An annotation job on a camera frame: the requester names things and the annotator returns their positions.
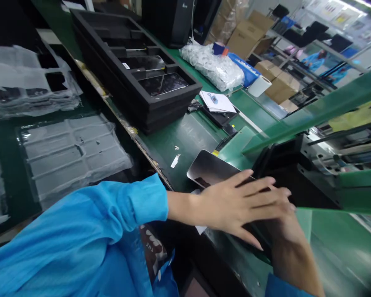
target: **wall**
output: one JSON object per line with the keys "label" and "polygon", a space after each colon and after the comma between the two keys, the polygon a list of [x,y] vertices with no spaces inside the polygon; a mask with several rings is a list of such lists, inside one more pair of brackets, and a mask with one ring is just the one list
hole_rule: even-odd
{"label": "wall", "polygon": [[302,0],[250,0],[249,14],[255,9],[262,14],[268,14],[269,8],[274,9],[278,4],[285,6],[292,15],[301,6]]}

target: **phone in tray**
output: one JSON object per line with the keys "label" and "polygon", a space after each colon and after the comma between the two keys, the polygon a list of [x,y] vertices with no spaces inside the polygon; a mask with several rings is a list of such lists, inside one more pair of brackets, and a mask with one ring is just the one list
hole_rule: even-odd
{"label": "phone in tray", "polygon": [[165,62],[161,56],[146,56],[146,57],[124,57],[119,58],[122,64],[129,69],[144,68],[146,70],[161,70],[165,69]]}
{"label": "phone in tray", "polygon": [[139,80],[139,83],[151,97],[166,94],[188,86],[188,83],[177,73],[146,78]]}

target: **white bag of parts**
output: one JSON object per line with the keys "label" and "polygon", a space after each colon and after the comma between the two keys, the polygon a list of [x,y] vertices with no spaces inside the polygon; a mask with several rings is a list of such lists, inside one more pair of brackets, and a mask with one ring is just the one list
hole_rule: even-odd
{"label": "white bag of parts", "polygon": [[181,57],[206,76],[220,92],[232,91],[244,83],[244,73],[229,57],[214,55],[213,44],[186,45],[180,49]]}

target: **cable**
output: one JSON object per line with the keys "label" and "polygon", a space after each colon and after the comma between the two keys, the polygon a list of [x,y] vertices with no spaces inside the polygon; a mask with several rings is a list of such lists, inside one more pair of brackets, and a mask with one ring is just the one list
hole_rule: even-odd
{"label": "cable", "polygon": [[193,11],[192,11],[192,15],[191,15],[191,36],[194,40],[194,3],[195,3],[195,0],[193,0]]}

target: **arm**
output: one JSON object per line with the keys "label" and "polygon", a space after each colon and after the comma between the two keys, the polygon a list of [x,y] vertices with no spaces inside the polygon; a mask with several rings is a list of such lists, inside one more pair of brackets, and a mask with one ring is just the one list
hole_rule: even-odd
{"label": "arm", "polygon": [[73,295],[101,266],[108,246],[141,224],[166,220],[167,213],[166,189],[157,174],[75,191],[0,248],[0,296],[18,290]]}
{"label": "arm", "polygon": [[285,213],[294,213],[295,207],[287,200],[291,193],[286,188],[259,192],[275,182],[272,177],[237,187],[252,173],[252,170],[242,171],[210,186],[200,195],[168,192],[168,218],[225,231],[262,250],[258,240],[242,226],[255,220],[274,219]]}
{"label": "arm", "polygon": [[298,293],[302,290],[313,296],[324,296],[312,249],[296,216],[290,213],[284,214],[283,217],[269,222],[268,227],[273,238],[274,274],[293,287],[280,283],[280,280],[270,276],[266,296],[278,296],[277,292],[280,290],[298,291]]}

